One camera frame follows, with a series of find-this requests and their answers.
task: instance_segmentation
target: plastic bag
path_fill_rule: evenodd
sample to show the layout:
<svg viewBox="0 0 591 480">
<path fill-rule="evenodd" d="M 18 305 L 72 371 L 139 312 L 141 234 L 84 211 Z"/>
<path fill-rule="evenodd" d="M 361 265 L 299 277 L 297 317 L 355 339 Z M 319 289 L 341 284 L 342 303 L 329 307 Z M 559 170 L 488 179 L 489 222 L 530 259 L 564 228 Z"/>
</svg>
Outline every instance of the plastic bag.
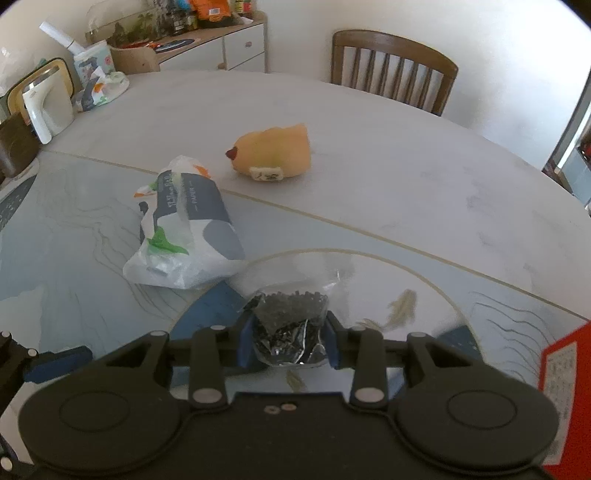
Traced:
<svg viewBox="0 0 591 480">
<path fill-rule="evenodd" d="M 33 56 L 22 51 L 0 48 L 0 97 L 35 68 Z"/>
<path fill-rule="evenodd" d="M 222 196 L 196 160 L 175 158 L 135 197 L 145 215 L 142 244 L 123 267 L 127 280 L 187 289 L 230 277 L 245 265 Z"/>
<path fill-rule="evenodd" d="M 337 272 L 328 281 L 308 279 L 259 290 L 244 307 L 252 313 L 257 358 L 274 367 L 326 361 L 320 332 L 338 282 Z"/>
<path fill-rule="evenodd" d="M 79 112 L 87 112 L 95 106 L 112 102 L 129 88 L 129 79 L 125 73 L 105 74 L 98 67 L 90 76 L 85 88 L 76 94 L 74 103 Z"/>
</svg>

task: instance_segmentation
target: jar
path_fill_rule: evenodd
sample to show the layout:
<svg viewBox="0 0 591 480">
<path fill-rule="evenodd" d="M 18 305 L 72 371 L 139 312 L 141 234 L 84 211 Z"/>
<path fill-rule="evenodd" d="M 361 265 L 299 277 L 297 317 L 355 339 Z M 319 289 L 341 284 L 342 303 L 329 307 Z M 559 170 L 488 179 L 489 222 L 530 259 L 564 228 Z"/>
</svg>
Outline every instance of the jar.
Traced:
<svg viewBox="0 0 591 480">
<path fill-rule="evenodd" d="M 195 12 L 188 12 L 185 21 L 185 23 L 187 24 L 187 30 L 189 32 L 192 32 L 193 30 L 197 30 L 199 28 L 197 14 Z"/>
<path fill-rule="evenodd" d="M 252 2 L 251 0 L 236 0 L 234 2 L 234 10 L 241 17 L 252 19 Z"/>
<path fill-rule="evenodd" d="M 173 21 L 173 35 L 180 35 L 187 30 L 184 10 L 173 10 L 171 13 Z"/>
</svg>

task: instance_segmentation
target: drawer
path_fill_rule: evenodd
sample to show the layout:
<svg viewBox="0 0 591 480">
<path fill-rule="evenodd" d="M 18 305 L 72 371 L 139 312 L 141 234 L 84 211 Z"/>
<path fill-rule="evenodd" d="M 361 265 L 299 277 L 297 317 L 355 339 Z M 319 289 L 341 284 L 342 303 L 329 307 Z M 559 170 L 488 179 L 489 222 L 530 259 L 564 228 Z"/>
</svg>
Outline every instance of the drawer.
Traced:
<svg viewBox="0 0 591 480">
<path fill-rule="evenodd" d="M 265 73 L 265 53 L 261 53 L 253 59 L 241 63 L 232 69 L 233 72 L 260 72 Z"/>
<path fill-rule="evenodd" d="M 160 70 L 217 70 L 223 64 L 223 40 L 216 38 L 160 64 Z"/>
<path fill-rule="evenodd" d="M 232 70 L 237 65 L 260 55 L 265 51 L 265 26 L 255 25 L 226 35 L 226 68 Z"/>
</svg>

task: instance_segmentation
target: white electric kettle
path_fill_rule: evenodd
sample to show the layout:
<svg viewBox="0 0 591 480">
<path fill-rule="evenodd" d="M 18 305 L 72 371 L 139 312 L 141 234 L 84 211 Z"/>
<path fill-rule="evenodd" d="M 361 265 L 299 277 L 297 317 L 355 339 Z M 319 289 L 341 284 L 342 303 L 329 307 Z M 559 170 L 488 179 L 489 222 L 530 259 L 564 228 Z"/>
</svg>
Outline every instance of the white electric kettle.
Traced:
<svg viewBox="0 0 591 480">
<path fill-rule="evenodd" d="M 43 144 L 74 120 L 70 96 L 59 71 L 59 67 L 52 67 L 22 89 L 25 107 Z"/>
</svg>

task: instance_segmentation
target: table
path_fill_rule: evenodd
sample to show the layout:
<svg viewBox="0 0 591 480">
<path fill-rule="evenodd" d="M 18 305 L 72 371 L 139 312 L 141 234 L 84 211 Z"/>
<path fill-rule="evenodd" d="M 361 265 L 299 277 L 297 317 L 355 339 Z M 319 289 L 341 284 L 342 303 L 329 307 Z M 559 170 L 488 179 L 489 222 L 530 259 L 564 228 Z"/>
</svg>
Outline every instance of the table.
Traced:
<svg viewBox="0 0 591 480">
<path fill-rule="evenodd" d="M 231 169 L 224 152 L 238 136 L 298 122 L 309 128 L 309 173 L 261 184 Z M 222 189 L 251 261 L 230 281 L 244 296 L 286 275 L 338 271 L 331 301 L 351 325 L 384 323 L 391 302 L 411 290 L 414 318 L 392 338 L 467 325 L 488 363 L 532 385 L 541 350 L 591 313 L 589 218 L 502 148 L 344 87 L 159 72 L 132 76 L 129 91 L 78 116 L 38 156 L 30 191 L 0 231 L 2 329 L 40 351 L 85 344 L 96 356 L 170 330 L 203 290 L 133 285 L 121 268 L 139 246 L 133 192 L 179 154 L 199 159 Z M 322 378 L 261 374 L 228 388 L 314 391 L 326 388 Z M 9 438 L 30 391 L 2 418 Z"/>
</svg>

